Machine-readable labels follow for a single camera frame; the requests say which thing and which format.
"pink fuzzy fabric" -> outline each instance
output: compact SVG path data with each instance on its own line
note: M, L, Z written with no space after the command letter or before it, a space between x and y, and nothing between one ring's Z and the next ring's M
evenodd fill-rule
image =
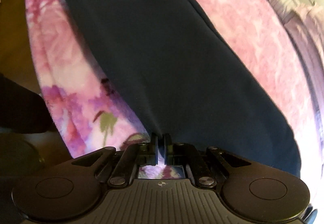
M322 163L315 116L301 63L278 17L267 0L197 1L287 118L301 152L302 179L314 197ZM26 0L26 9L43 96L72 156L147 141L143 125L85 46L65 1ZM113 126L103 126L107 117L115 119ZM163 165L145 174L179 176Z

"metal screw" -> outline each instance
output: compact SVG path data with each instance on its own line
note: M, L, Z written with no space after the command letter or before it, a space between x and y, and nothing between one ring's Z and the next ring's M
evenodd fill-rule
M205 185L205 186L209 186L209 185L212 185L213 183L215 183L215 180L212 179L211 177L205 176L205 177L199 178L199 183L201 183L202 185Z
M113 185L122 185L125 183L124 177L116 176L113 178L110 178L109 182Z

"circular pad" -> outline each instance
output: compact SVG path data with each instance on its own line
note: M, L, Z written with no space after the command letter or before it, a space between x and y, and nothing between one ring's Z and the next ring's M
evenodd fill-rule
M277 200L287 194L287 187L278 180L262 178L255 180L250 184L250 191L258 198Z
M44 198L60 198L69 195L73 187L74 185L69 179L52 177L39 182L36 192Z

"black fabric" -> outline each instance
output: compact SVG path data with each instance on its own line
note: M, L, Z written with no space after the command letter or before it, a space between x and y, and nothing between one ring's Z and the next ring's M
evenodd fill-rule
M0 132L43 133L52 123L41 96L0 73Z
M287 121L195 0L66 1L149 133L170 133L199 150L219 146L299 176Z

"ribbed black surface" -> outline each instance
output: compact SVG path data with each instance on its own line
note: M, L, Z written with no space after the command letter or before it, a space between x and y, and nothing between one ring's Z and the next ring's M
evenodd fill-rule
M251 224L229 212L210 190L188 179L135 179L110 191L102 204L71 224ZM295 220L291 224L302 224Z

